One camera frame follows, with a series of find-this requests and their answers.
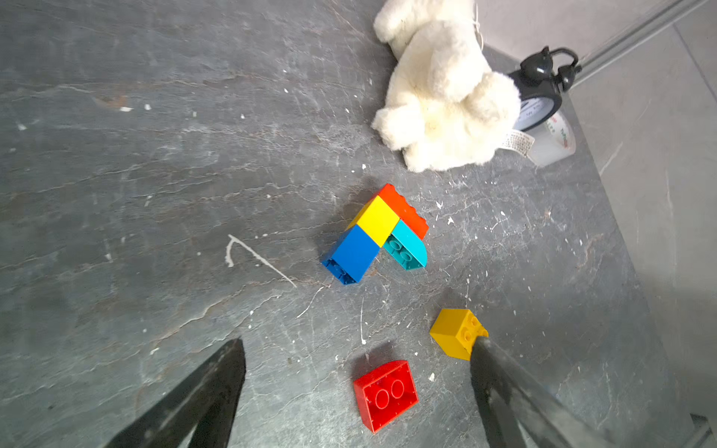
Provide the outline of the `small blue lego brick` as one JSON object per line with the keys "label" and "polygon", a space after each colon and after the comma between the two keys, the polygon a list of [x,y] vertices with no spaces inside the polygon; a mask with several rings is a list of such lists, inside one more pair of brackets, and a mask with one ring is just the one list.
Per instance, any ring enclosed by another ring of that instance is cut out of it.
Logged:
{"label": "small blue lego brick", "polygon": [[345,231],[321,263],[343,285],[356,284],[378,256],[380,246],[359,226]]}

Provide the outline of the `teal lego brick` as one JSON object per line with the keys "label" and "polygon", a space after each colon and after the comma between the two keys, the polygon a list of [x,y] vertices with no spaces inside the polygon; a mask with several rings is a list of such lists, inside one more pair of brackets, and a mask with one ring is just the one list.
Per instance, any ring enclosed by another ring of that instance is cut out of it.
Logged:
{"label": "teal lego brick", "polygon": [[398,221],[383,248],[404,270],[421,269],[428,264],[423,241],[402,220]]}

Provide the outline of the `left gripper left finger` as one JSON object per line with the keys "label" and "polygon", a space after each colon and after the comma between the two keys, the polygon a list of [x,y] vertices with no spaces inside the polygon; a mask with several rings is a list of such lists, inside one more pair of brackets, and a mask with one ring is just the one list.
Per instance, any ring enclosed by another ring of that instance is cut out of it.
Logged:
{"label": "left gripper left finger", "polygon": [[245,349],[235,338],[106,445],[177,447],[190,438],[190,447],[226,447],[245,378]]}

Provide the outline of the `long red lego brick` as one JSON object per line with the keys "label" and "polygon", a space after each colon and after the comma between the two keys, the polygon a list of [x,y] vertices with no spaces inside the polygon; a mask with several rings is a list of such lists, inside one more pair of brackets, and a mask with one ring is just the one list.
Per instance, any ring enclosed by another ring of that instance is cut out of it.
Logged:
{"label": "long red lego brick", "polygon": [[379,192],[378,196],[394,211],[394,213],[414,232],[414,234],[423,240],[429,231],[429,226],[425,218],[422,218],[418,211],[407,200],[397,192],[396,188],[391,184],[386,184]]}

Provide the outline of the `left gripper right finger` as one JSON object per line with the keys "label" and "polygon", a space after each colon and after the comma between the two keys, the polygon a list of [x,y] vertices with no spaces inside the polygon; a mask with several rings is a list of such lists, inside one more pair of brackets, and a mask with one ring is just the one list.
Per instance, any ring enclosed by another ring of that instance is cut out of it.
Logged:
{"label": "left gripper right finger", "polygon": [[470,361],[474,397],[491,447],[613,447],[496,343],[479,337]]}

